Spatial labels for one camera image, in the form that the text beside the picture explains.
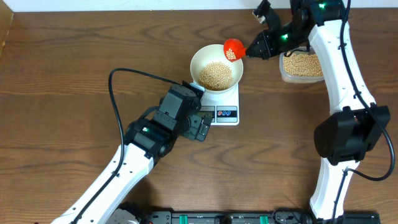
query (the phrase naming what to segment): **grain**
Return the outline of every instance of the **grain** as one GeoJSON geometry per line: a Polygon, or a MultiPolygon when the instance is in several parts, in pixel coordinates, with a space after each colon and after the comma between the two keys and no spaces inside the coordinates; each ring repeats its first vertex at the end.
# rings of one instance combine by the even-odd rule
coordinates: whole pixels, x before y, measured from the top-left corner
{"type": "Polygon", "coordinates": [[[296,54],[284,57],[284,69],[290,75],[321,77],[322,69],[316,54],[296,54]]]}
{"type": "Polygon", "coordinates": [[[228,50],[226,51],[226,58],[227,58],[228,60],[234,60],[234,59],[236,59],[235,53],[232,51],[232,49],[228,49],[228,50]]]}
{"type": "Polygon", "coordinates": [[[211,62],[202,69],[199,84],[207,90],[226,90],[232,83],[232,69],[223,62],[211,62]]]}

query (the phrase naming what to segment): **wood grain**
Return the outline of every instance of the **wood grain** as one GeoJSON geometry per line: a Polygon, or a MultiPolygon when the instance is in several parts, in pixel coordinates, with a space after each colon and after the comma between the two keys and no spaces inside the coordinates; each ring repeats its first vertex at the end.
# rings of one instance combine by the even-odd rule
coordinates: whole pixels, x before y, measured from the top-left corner
{"type": "MultiPolygon", "coordinates": [[[[363,77],[398,139],[398,9],[353,9],[351,37],[363,77]]],[[[289,20],[289,11],[278,11],[289,20]]],[[[49,223],[75,202],[119,144],[107,79],[129,67],[191,80],[190,60],[227,38],[248,45],[264,29],[250,11],[18,13],[0,65],[0,223],[49,223]]],[[[328,117],[324,83],[282,81],[278,59],[244,60],[241,123],[212,127],[205,142],[179,139],[126,199],[175,210],[306,208],[320,157],[313,130],[328,117]]],[[[126,127],[169,84],[118,73],[114,90],[126,127]]],[[[360,171],[383,175],[381,139],[360,171]]],[[[398,174],[354,177],[345,210],[398,219],[398,174]]]]}
{"type": "Polygon", "coordinates": [[[14,13],[8,8],[6,3],[0,0],[0,59],[6,39],[11,26],[14,13]]]}

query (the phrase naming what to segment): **container of beans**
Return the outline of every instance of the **container of beans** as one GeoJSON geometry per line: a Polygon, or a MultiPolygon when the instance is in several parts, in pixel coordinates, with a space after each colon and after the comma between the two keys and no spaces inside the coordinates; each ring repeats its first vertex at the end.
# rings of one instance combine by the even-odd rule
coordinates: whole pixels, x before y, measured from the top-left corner
{"type": "Polygon", "coordinates": [[[191,61],[193,81],[206,88],[206,94],[233,91],[243,74],[242,60],[230,62],[224,46],[213,44],[200,49],[191,61]]]}
{"type": "Polygon", "coordinates": [[[290,57],[279,57],[282,79],[289,83],[315,83],[324,80],[318,57],[312,47],[309,52],[294,52],[290,57]]]}

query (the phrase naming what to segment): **white wall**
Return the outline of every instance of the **white wall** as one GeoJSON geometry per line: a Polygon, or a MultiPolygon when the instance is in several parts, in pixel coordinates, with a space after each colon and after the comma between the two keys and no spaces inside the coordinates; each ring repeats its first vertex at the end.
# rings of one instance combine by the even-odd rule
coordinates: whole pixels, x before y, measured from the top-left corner
{"type": "MultiPolygon", "coordinates": [[[[261,0],[4,0],[14,12],[254,9],[261,0]]],[[[270,0],[289,8],[289,0],[270,0]]],[[[353,7],[398,7],[398,0],[352,0],[353,7]]]]}

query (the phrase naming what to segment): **robotic arm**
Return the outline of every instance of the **robotic arm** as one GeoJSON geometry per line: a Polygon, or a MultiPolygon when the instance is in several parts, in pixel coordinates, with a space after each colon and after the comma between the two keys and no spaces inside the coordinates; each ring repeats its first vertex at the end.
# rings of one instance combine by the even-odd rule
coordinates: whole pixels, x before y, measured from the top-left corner
{"type": "Polygon", "coordinates": [[[279,20],[274,18],[275,13],[267,0],[254,10],[253,14],[260,21],[267,21],[269,30],[257,35],[247,48],[246,55],[269,59],[293,50],[302,43],[311,45],[317,54],[329,93],[331,117],[314,132],[315,146],[322,159],[317,188],[310,206],[317,220],[331,220],[343,215],[343,201],[353,174],[349,173],[340,186],[345,175],[343,170],[355,170],[382,133],[356,96],[345,67],[342,47],[345,47],[354,82],[363,100],[384,128],[390,114],[386,106],[376,106],[366,88],[355,59],[348,25],[344,29],[345,45],[340,44],[340,31],[346,11],[343,1],[299,0],[290,1],[290,4],[293,19],[284,26],[280,26],[279,20]],[[341,193],[335,210],[339,190],[341,193]]]}
{"type": "MultiPolygon", "coordinates": [[[[194,83],[183,82],[182,85],[172,85],[166,96],[160,100],[160,106],[149,108],[138,120],[128,126],[124,136],[124,160],[115,178],[109,182],[109,176],[120,162],[121,146],[90,188],[52,223],[75,224],[74,219],[82,209],[83,213],[77,219],[79,224],[114,223],[113,221],[117,219],[116,212],[115,218],[111,220],[109,218],[122,199],[152,170],[161,157],[172,150],[179,136],[192,141],[205,140],[212,117],[196,115],[201,108],[200,100],[204,91],[203,87],[194,83]],[[155,111],[153,118],[146,119],[152,111],[155,111]]],[[[128,212],[123,217],[126,217],[124,222],[137,224],[136,218],[128,212]]]]}

